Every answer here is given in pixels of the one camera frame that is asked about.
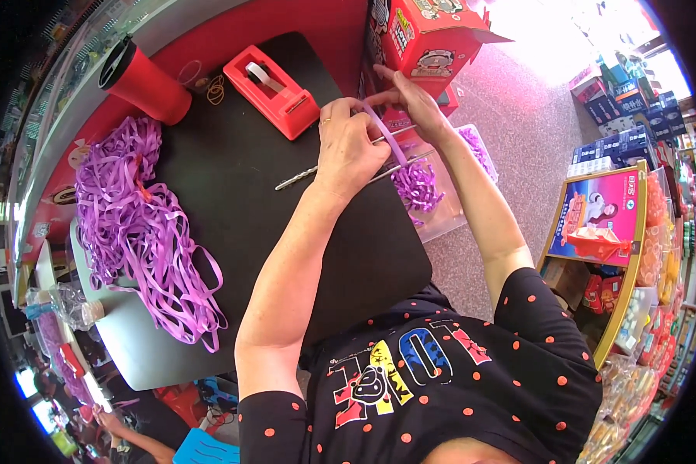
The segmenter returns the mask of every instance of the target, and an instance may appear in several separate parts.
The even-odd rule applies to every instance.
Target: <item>pink speckled floor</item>
[[[460,106],[450,120],[455,127],[473,123],[479,129],[500,175],[498,187],[536,262],[572,150],[600,138],[567,88],[589,62],[590,47],[575,25],[536,0],[499,0],[488,9],[493,32],[516,42],[483,46],[462,70],[454,80]],[[449,232],[425,248],[433,281],[455,309],[491,321],[482,259],[469,228]]]

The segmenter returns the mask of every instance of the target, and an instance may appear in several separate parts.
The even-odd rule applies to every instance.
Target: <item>red tumbler with black lid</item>
[[[191,107],[191,94],[158,68],[125,36],[109,52],[98,85],[165,125],[177,124]]]

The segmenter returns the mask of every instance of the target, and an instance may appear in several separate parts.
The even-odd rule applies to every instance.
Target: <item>glass display case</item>
[[[13,298],[18,303],[20,257],[24,251],[24,241],[32,219],[31,211],[27,208],[28,194],[32,193],[32,185],[44,181],[45,172],[37,172],[37,166],[46,157],[46,141],[52,136],[58,126],[60,116],[70,106],[72,98],[85,85],[96,85],[90,82],[93,69],[100,66],[107,51],[110,51],[120,36],[131,32],[139,23],[144,22],[154,11],[167,3],[167,0],[102,0],[85,5],[83,14],[75,15],[71,24],[57,22],[53,27],[47,26],[48,32],[57,33],[58,27],[65,29],[76,28],[74,36],[69,40],[52,43],[47,56],[54,53],[56,60],[51,64],[43,82],[37,82],[38,88],[29,92],[36,93],[33,101],[28,97],[28,106],[23,107],[25,123],[20,134],[19,119],[11,119],[14,133],[6,135],[2,143],[15,144],[15,155],[7,197],[6,212],[6,243],[12,248],[13,255],[9,264],[9,274],[12,278]],[[64,14],[65,10],[57,13],[59,18],[72,18]],[[40,74],[43,70],[34,68],[33,72]]]

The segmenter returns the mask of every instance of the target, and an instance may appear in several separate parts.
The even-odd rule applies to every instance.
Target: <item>blue stool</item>
[[[192,428],[173,456],[173,464],[239,464],[240,448],[214,438],[200,428]]]

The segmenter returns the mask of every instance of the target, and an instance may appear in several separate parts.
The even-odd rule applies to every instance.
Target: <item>black table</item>
[[[342,97],[301,34],[291,32],[259,47],[309,90],[319,106]],[[98,322],[103,341],[136,390],[234,369],[234,339],[255,280],[312,181],[274,190],[317,163],[317,126],[290,142],[227,79],[224,87],[219,106],[195,95],[186,117],[163,129],[155,179],[175,192],[190,221],[191,238],[222,269],[224,285],[214,296],[229,329],[219,331],[219,351],[209,353],[200,342],[186,345],[155,329],[133,293],[87,292],[87,269],[80,269],[82,257],[75,259],[86,295],[101,299],[107,311]],[[76,243],[73,247],[79,256]],[[213,273],[202,253],[194,256],[194,263],[213,287]],[[388,177],[373,183],[353,199],[334,228],[305,343],[386,311],[424,287],[431,272],[394,185]]]

